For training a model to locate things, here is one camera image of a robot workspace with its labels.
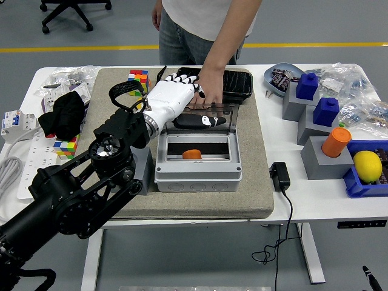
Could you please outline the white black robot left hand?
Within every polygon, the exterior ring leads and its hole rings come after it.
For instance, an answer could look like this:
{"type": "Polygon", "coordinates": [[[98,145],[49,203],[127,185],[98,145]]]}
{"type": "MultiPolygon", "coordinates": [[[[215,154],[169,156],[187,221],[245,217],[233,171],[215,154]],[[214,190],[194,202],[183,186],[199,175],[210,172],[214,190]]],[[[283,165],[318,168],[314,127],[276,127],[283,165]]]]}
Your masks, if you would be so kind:
{"type": "Polygon", "coordinates": [[[173,122],[177,129],[202,130],[226,123],[224,117],[209,117],[183,113],[196,92],[203,94],[195,81],[197,76],[178,76],[176,73],[159,81],[147,96],[149,109],[143,111],[147,128],[159,133],[166,122],[173,122]]]}

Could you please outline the person's right hand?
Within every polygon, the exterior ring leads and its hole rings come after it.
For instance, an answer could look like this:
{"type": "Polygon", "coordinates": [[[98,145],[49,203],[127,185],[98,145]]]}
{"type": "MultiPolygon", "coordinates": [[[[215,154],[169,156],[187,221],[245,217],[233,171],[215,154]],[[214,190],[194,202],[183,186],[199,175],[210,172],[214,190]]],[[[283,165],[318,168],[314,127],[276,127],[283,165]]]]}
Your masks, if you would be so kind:
{"type": "Polygon", "coordinates": [[[160,29],[162,7],[154,7],[152,10],[152,24],[157,31],[160,29]]]}

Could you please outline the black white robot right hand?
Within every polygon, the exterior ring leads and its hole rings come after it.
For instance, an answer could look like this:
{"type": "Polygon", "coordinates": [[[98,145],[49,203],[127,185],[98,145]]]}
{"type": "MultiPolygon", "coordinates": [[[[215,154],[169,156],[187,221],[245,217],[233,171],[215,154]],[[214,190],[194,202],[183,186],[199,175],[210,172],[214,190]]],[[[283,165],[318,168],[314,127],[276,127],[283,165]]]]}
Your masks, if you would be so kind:
{"type": "Polygon", "coordinates": [[[363,272],[364,272],[372,290],[373,291],[382,291],[382,288],[381,288],[379,282],[373,276],[372,272],[366,266],[362,266],[362,268],[363,268],[363,272]]]}

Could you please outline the person's left hand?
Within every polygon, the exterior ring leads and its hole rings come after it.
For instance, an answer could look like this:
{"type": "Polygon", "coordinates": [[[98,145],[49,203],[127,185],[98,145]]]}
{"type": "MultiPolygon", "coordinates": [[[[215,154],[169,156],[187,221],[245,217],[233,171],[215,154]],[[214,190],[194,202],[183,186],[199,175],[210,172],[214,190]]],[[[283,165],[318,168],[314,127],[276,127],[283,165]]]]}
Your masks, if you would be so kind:
{"type": "Polygon", "coordinates": [[[195,93],[192,104],[221,104],[223,92],[223,74],[224,70],[202,67],[199,72],[199,79],[196,81],[204,92],[205,98],[195,93]]]}

